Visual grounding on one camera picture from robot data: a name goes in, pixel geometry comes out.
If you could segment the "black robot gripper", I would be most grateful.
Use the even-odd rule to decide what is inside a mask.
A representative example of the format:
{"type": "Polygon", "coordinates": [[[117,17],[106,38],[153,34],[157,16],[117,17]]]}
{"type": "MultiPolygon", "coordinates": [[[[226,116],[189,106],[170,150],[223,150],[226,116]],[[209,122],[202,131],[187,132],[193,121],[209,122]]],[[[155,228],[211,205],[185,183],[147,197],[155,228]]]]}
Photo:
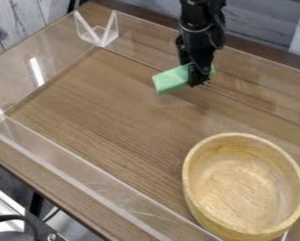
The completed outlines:
{"type": "Polygon", "coordinates": [[[181,0],[181,34],[177,38],[181,64],[189,64],[189,85],[210,81],[214,53],[226,45],[226,0],[181,0]]]}

